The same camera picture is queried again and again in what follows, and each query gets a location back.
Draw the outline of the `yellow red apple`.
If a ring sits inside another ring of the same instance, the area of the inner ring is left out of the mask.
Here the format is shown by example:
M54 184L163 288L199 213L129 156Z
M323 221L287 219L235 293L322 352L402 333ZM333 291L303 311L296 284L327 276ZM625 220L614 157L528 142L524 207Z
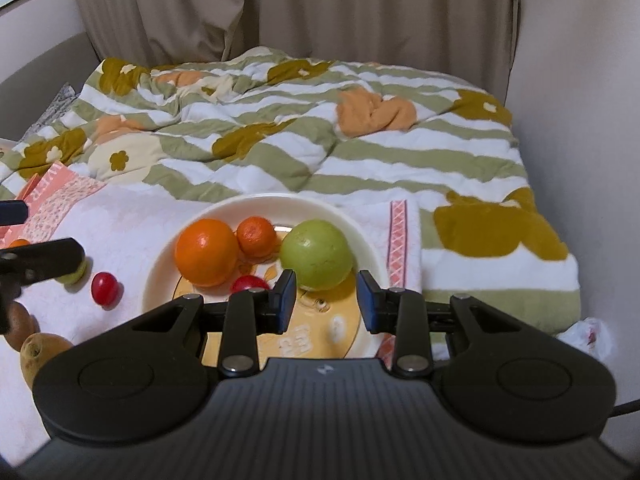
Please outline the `yellow red apple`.
M20 350L21 371L28 388L32 388L44 364L72 347L69 340L55 334L33 333L28 336Z

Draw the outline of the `beige curtain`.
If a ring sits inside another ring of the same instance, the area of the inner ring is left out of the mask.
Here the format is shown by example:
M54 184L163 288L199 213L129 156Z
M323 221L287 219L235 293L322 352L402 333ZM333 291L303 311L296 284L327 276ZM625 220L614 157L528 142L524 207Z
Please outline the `beige curtain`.
M77 0L102 56L145 66L257 46L460 77L503 98L520 0Z

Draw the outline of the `green apple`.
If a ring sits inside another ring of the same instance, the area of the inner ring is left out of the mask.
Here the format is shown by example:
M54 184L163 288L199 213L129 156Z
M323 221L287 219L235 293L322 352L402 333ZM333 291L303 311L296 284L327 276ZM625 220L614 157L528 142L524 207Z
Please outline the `green apple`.
M319 219L294 226L282 240L279 258L283 269L295 273L298 287L311 292L341 285L355 263L343 232Z
M55 281L61 283L64 286L70 286L79 282L85 275L88 266L88 259L83 258L78 268L70 274L59 276Z

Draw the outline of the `small mandarin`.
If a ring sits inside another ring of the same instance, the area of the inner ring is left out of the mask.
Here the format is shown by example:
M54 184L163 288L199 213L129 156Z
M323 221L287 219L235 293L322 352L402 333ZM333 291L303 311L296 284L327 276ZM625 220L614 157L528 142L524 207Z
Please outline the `small mandarin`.
M264 217L244 219L236 228L235 235L242 253L253 260L269 257L278 244L276 230Z

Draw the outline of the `green striped floral blanket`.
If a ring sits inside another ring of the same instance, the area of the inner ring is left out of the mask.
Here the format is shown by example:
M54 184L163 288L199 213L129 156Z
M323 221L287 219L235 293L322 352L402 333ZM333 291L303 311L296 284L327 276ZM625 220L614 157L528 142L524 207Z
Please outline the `green striped floral blanket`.
M62 117L2 156L1 194L59 163L205 203L408 200L428 299L467 292L559 333L580 317L578 264L536 208L511 125L487 92L404 66L265 47L153 68L107 58Z

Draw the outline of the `cherry tomato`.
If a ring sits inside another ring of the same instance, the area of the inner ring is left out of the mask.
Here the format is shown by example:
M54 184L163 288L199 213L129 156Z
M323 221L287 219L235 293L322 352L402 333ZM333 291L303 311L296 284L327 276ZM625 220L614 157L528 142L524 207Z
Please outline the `cherry tomato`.
M110 306L119 294L119 282L110 272L97 273L91 282L91 296L101 307Z
M242 292L243 290L249 290L253 288L269 290L270 285L259 276L246 274L239 276L233 281L230 287L230 292L232 294L236 294L237 292Z

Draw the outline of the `pink floral tablecloth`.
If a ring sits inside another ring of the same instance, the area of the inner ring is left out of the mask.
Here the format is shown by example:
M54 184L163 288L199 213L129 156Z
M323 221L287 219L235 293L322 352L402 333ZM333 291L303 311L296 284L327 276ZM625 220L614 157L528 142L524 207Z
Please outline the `pink floral tablecloth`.
M21 302L45 333L60 335L74 344L99 335L139 315L146 278L163 246L185 224L213 204L176 200L166 191L153 191L145 184L119 186L81 176L56 162L26 196L36 212L24 226L6 236L39 242L73 237L85 248L93 272L107 271L124 285L124 296L115 310L105 311L92 300L89 285L68 292L56 281L25 289ZM46 219L44 207L63 206L61 214ZM403 211L408 220L404 274L392 278L393 285L421 285L420 214L418 205L406 196L366 198L338 208L355 220L373 242L386 271L390 251L390 229L398 226L392 212ZM18 351L1 336L1 456L19 465L48 440L46 430L23 379Z

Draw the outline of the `grey patterned pillow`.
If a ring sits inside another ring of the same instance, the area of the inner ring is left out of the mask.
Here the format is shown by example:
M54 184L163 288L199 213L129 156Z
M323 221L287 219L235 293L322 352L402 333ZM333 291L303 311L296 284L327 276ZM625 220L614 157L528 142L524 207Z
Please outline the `grey patterned pillow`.
M29 136L37 133L43 127L51 125L52 122L60 119L73 105L77 99L77 93L73 86L68 82L62 85L61 89L55 95L51 103L42 112L38 119L29 126L25 131L23 138L26 139Z

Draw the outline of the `white plastic bag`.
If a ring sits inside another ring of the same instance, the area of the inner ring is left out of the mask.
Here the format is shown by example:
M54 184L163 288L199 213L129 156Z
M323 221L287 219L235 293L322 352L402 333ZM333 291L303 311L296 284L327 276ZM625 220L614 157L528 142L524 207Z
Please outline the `white plastic bag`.
M605 362L614 350L611 332L605 322L598 318L584 318L557 334L555 338L600 362Z

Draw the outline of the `grey sofa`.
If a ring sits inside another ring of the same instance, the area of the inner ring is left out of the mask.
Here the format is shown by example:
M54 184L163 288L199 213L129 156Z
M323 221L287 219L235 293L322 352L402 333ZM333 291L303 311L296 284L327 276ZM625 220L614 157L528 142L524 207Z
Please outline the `grey sofa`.
M85 32L67 39L1 83L1 137L17 141L63 87L80 91L100 58Z

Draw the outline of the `large orange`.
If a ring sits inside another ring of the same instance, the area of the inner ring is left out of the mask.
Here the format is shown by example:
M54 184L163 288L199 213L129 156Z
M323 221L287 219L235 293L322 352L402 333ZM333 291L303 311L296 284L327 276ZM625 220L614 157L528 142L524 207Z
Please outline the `large orange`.
M25 240L24 238L17 238L13 242L11 242L8 247L13 248L13 247L23 247L28 245L30 245L29 240Z
M183 278L198 287L216 287L230 278L240 248L230 226L204 218L189 224L174 246L174 263Z

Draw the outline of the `brown kiwi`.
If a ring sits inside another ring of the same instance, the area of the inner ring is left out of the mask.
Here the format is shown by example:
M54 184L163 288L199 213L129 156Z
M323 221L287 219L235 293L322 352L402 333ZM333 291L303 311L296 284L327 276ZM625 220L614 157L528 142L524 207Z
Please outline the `brown kiwi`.
M35 318L17 301L9 306L9 331L4 335L8 345L15 351L20 351L24 341L37 331Z

